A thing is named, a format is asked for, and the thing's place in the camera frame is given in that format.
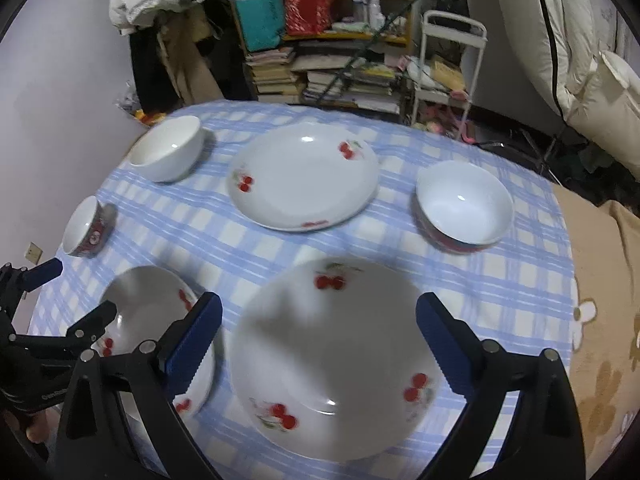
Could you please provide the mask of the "left hand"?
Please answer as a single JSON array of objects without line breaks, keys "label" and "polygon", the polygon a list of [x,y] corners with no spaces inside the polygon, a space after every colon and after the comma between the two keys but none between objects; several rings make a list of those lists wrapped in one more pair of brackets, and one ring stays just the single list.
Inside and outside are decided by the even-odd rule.
[{"label": "left hand", "polygon": [[61,413],[57,406],[35,414],[25,431],[27,439],[35,444],[53,442],[58,433],[60,419]]}]

